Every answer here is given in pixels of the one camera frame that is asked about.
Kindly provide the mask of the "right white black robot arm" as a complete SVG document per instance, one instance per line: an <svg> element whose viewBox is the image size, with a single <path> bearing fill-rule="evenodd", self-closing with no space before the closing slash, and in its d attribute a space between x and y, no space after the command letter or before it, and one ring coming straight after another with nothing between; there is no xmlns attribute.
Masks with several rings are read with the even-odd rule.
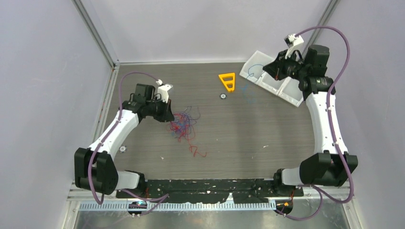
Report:
<svg viewBox="0 0 405 229"><path fill-rule="evenodd" d="M296 168L281 168L274 174L273 191L286 195L300 185L340 187L358 166L343 142L335 109L333 79L326 76L330 50L311 45L305 57L299 51L280 51L263 70L277 81L298 80L298 88L309 110L314 138L314 154Z"/></svg>

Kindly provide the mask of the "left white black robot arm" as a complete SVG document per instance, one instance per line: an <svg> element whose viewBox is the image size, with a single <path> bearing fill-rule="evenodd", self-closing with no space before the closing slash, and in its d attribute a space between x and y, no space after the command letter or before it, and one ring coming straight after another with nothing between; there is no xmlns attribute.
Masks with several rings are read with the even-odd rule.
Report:
<svg viewBox="0 0 405 229"><path fill-rule="evenodd" d="M111 124L95 142L87 148L78 148L74 154L75 185L91 191L99 205L106 195L117 190L128 189L136 198L146 193L144 174L118 171L114 159L128 135L144 118L150 116L161 123L174 120L169 98L173 86L157 83L158 87L137 84L129 100L123 100L119 92L119 107Z"/></svg>

